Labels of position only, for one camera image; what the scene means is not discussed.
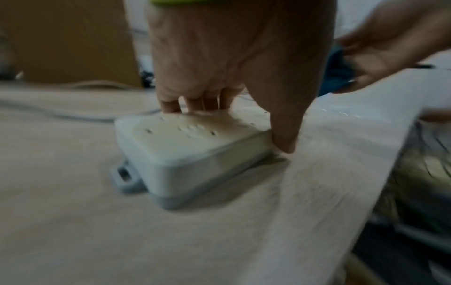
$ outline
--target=hand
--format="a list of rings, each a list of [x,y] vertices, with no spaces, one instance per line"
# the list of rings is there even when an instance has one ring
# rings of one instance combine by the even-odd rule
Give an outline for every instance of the hand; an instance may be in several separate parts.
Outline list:
[[[147,18],[163,112],[228,109],[246,86],[271,113],[273,141],[295,149],[332,44],[335,0],[228,0],[150,5]]]
[[[364,88],[451,47],[451,1],[386,0],[353,32],[336,40],[356,69],[337,93]]]

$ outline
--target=white power strip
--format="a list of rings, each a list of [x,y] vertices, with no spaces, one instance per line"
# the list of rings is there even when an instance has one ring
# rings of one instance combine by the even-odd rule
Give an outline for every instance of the white power strip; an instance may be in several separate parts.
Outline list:
[[[273,151],[269,114],[234,111],[130,116],[115,120],[128,163],[112,172],[116,185],[145,187],[166,209],[178,208]]]

